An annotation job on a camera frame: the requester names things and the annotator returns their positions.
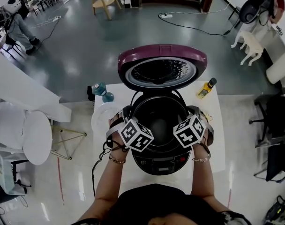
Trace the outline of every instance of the yellow bottle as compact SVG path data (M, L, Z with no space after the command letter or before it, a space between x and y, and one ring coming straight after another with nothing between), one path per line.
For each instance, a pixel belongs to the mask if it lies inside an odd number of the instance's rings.
M197 93L197 97L200 99L204 98L208 93L210 93L216 83L217 80L214 77L211 78L210 81L206 82L204 86L200 89L200 91Z

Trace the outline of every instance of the rice cooker lid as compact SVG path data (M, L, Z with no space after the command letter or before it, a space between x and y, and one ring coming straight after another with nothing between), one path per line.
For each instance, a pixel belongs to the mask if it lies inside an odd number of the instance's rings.
M203 52L182 45L147 45L119 55L123 83L136 91L175 90L195 81L207 66Z

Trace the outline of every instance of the bracelet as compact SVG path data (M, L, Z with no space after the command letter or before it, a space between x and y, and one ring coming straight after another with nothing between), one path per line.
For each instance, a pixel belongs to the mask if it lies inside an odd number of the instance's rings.
M120 164L122 163L122 164L124 164L126 162L126 160L124 160L124 161L117 160L111 154L109 154L109 159L112 160L114 163L120 163Z
M199 145L201 145L206 150L206 152L208 154L208 157L207 158L203 158L203 159L195 159L195 158L193 158L192 160L194 162L204 163L204 162L206 162L207 160L209 160L211 158L211 153L210 153L208 147L205 144L200 143Z

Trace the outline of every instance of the power strip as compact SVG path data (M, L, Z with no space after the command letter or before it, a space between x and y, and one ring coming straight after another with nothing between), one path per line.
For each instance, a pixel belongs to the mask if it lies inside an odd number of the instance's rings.
M172 18L173 17L173 15L172 14L160 14L160 17L161 18Z
M54 17L53 22L57 21L57 20L60 19L60 18L61 18L61 16L56 16L56 17Z

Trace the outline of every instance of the red line on floor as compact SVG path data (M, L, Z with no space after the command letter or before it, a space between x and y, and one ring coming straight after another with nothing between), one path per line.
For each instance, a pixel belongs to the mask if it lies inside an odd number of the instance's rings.
M62 184L61 184L61 175L60 175L59 157L57 157L57 164L58 164L58 177L59 177L59 184L60 184L60 192L61 192L61 198L62 198L63 206L64 206L64 199L63 199L63 192L62 192Z
M231 192L232 192L232 189L229 190L229 199L228 199L228 206L227 206L227 208L229 208L229 206L230 206Z

